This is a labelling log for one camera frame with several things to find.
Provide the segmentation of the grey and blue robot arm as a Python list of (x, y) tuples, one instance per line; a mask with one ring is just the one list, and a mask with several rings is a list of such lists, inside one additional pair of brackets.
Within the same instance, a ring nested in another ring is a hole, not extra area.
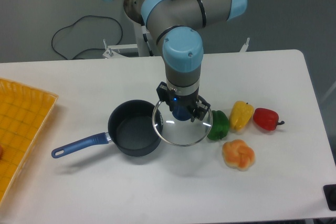
[(166, 83), (157, 93), (180, 121), (210, 111), (199, 96), (203, 42), (198, 30), (242, 15), (248, 0), (138, 0), (137, 11), (160, 52)]

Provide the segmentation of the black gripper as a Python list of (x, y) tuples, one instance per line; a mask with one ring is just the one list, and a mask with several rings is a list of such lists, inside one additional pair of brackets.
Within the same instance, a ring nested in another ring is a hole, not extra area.
[(189, 95), (177, 95), (174, 90), (170, 90), (165, 82), (160, 82), (156, 92), (159, 100), (165, 102), (172, 112), (178, 106), (187, 109), (191, 114), (191, 122), (196, 119), (202, 121), (210, 110), (211, 105), (200, 95), (199, 89)]

